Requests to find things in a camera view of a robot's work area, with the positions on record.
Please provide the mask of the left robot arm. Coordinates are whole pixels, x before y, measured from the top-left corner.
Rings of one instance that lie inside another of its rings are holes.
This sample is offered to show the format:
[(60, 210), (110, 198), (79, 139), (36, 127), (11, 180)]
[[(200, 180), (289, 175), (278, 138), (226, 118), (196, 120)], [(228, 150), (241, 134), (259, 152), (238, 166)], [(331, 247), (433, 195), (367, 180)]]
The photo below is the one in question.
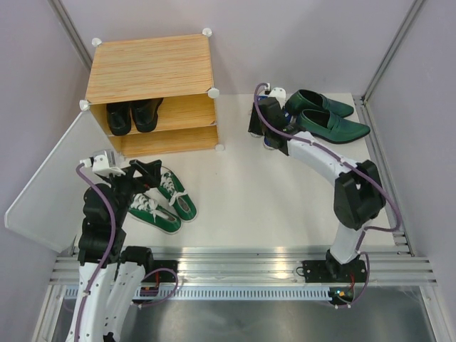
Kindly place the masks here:
[(157, 187), (162, 163), (131, 160), (119, 168), (105, 155), (82, 160), (83, 199), (78, 296), (67, 341), (119, 341), (141, 281), (156, 271), (147, 247), (124, 247), (123, 224), (136, 195)]

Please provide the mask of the black patent shoe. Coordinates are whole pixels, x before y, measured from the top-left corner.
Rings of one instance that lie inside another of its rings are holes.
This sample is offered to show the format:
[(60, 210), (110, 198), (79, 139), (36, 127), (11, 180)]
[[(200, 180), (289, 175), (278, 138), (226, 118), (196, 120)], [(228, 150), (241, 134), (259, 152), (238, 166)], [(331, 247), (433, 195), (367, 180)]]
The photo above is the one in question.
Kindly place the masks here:
[(131, 130), (130, 104), (128, 102), (108, 103), (107, 122), (114, 136), (127, 135)]
[(134, 124), (140, 133), (152, 132), (158, 121), (158, 109), (163, 98), (137, 100), (131, 103), (131, 113)]

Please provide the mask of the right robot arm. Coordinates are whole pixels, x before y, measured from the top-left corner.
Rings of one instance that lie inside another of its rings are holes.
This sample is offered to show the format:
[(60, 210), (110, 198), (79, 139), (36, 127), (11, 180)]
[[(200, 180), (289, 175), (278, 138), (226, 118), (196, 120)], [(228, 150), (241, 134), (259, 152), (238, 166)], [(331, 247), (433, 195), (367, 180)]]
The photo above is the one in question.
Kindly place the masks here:
[(333, 185), (336, 237), (324, 259), (303, 261), (300, 273), (306, 283), (366, 281), (360, 246), (366, 227), (385, 206), (376, 165), (370, 160), (346, 159), (326, 147), (289, 122), (274, 97), (254, 96), (248, 131), (264, 136), (272, 148), (309, 166)]

